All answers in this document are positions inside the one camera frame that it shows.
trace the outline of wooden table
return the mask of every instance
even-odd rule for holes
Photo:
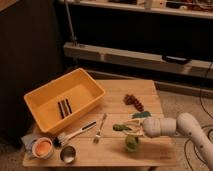
[[[137,152],[130,153],[125,149],[125,135],[115,132],[113,124],[122,123],[131,118],[137,110],[132,105],[125,105],[125,94],[134,94],[145,110],[155,117],[164,117],[154,82],[151,80],[99,80],[106,90],[102,103],[86,114],[65,131],[73,132],[91,120],[97,121],[97,126],[70,140],[70,145],[77,151],[76,160],[70,167],[142,167],[142,166],[174,166],[177,164],[173,144],[169,137],[140,138],[140,147]],[[103,113],[108,117],[103,126],[102,138],[98,144],[93,138],[99,128]],[[56,149],[53,156],[47,160],[28,159],[25,155],[24,166],[58,167],[67,166],[59,158],[60,150]]]

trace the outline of black cabinet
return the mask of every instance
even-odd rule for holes
[[[19,147],[33,119],[25,93],[63,72],[52,1],[22,0],[0,12],[0,139]]]

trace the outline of fork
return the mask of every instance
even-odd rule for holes
[[[107,118],[107,114],[104,113],[103,118],[102,118],[102,121],[101,121],[101,125],[100,125],[100,127],[99,127],[99,130],[98,130],[98,132],[95,134],[95,138],[93,139],[93,142],[94,142],[94,143],[98,143],[99,140],[100,140],[100,138],[101,138],[101,129],[102,129],[103,125],[104,125],[104,121],[106,120],[106,118]]]

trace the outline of utensil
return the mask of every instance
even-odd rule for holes
[[[100,128],[99,128],[98,132],[95,134],[95,138],[93,139],[94,143],[98,143],[100,138],[101,138],[101,129],[104,125],[104,121],[106,120],[106,118],[107,118],[107,114],[104,113],[104,116],[103,116],[102,121],[101,121]]]
[[[82,127],[81,129],[77,130],[74,133],[71,134],[66,134],[65,132],[60,133],[54,140],[53,140],[53,144],[55,145],[55,147],[63,147],[64,145],[66,145],[68,143],[68,141],[75,137],[76,135],[79,135],[83,132],[88,131],[89,129],[93,128],[96,125],[96,121],[90,122],[87,125],[85,125],[84,127]]]
[[[60,159],[66,163],[72,163],[76,156],[76,150],[73,146],[66,146],[61,150]]]

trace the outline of floor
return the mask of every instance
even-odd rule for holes
[[[213,120],[210,119],[202,109],[200,105],[200,101],[198,97],[183,95],[183,94],[176,94],[172,92],[166,91],[159,91],[158,95],[161,100],[162,108],[164,111],[165,116],[167,117],[176,117],[182,112],[188,112],[193,114],[200,122],[200,124],[208,125],[213,124]],[[206,109],[213,113],[213,100],[212,99],[203,99],[204,105]],[[178,165],[176,167],[159,167],[157,171],[187,171],[190,170],[189,166],[187,165],[186,159],[184,157],[184,143],[185,138],[173,138],[174,148],[177,154]],[[208,168],[200,162],[193,151],[191,142],[187,145],[187,154],[192,164],[194,171],[208,171]],[[0,144],[0,171],[47,171],[47,170],[97,170],[97,171],[146,171],[148,168],[25,168],[22,166],[22,159],[24,155],[24,149],[21,150],[14,150],[10,146],[6,146]]]

